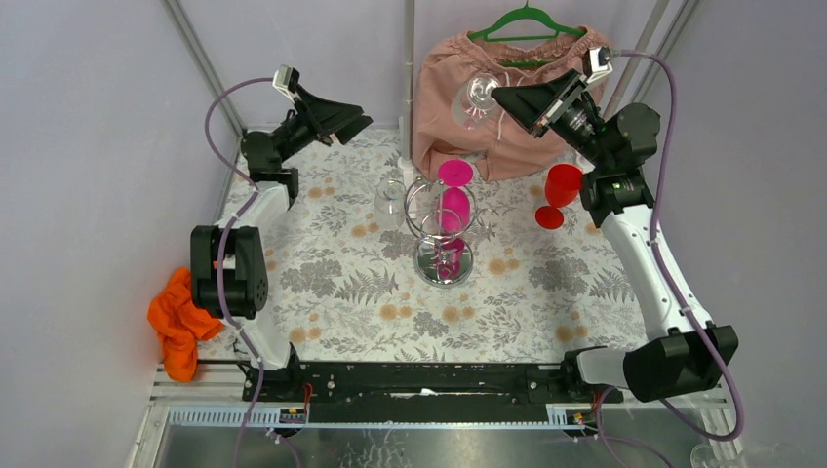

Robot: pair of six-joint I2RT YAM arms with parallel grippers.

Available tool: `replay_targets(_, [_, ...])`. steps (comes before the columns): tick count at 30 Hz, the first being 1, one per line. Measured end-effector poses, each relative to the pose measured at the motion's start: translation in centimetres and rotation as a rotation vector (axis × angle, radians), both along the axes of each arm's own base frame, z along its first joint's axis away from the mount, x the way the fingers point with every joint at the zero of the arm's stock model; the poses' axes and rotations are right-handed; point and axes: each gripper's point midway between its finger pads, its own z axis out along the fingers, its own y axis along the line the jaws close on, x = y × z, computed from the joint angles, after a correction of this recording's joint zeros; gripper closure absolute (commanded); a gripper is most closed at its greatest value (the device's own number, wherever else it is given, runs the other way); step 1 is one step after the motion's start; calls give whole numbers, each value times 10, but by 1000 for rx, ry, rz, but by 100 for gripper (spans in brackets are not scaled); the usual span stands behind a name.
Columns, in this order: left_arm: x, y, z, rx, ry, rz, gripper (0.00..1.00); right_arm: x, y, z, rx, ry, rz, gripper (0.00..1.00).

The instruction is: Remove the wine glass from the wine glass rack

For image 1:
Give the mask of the red plastic wine glass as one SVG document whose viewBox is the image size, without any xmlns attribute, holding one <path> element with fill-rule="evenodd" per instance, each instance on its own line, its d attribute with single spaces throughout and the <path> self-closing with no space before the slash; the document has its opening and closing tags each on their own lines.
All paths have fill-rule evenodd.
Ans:
<svg viewBox="0 0 827 468">
<path fill-rule="evenodd" d="M 571 164 L 553 166 L 546 177 L 544 197 L 546 204 L 534 214 L 536 223 L 547 230 L 560 228 L 565 216 L 562 208 L 574 201 L 579 194 L 583 172 Z"/>
</svg>

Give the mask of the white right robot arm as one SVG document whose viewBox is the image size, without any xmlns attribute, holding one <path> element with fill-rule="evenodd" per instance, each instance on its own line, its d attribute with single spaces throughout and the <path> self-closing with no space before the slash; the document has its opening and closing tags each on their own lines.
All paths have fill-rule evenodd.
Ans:
<svg viewBox="0 0 827 468">
<path fill-rule="evenodd" d="M 717 325 L 692 293 L 642 171 L 658 148 L 660 115 L 635 102 L 603 120 L 586 95 L 585 78 L 575 70 L 548 83 L 492 92 L 528 134 L 552 131 L 593 165 L 581 178 L 581 204 L 614 248 L 644 317 L 648 341 L 635 350 L 567 353 L 561 392 L 582 402 L 598 387 L 614 386 L 651 402 L 730 383 L 738 336 L 733 327 Z"/>
</svg>

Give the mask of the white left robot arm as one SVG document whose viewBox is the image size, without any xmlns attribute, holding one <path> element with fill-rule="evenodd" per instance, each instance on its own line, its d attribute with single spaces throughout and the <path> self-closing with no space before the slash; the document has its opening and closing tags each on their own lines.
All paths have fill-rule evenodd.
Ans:
<svg viewBox="0 0 827 468">
<path fill-rule="evenodd" d="M 273 332 L 258 313 L 268 300 L 268 270 L 261 228 L 286 214 L 299 195 L 299 171 L 286 161 L 313 142 L 346 143 L 372 123 L 356 104 L 316 97 L 300 85 L 287 91 L 292 107 L 273 131 L 247 131 L 239 153 L 241 173 L 252 192 L 234 214 L 190 235 L 193 304 L 235 328 L 251 353 L 251 364 L 268 371 L 265 388 L 281 401 L 301 391 L 302 375 L 289 366 L 294 348 Z"/>
</svg>

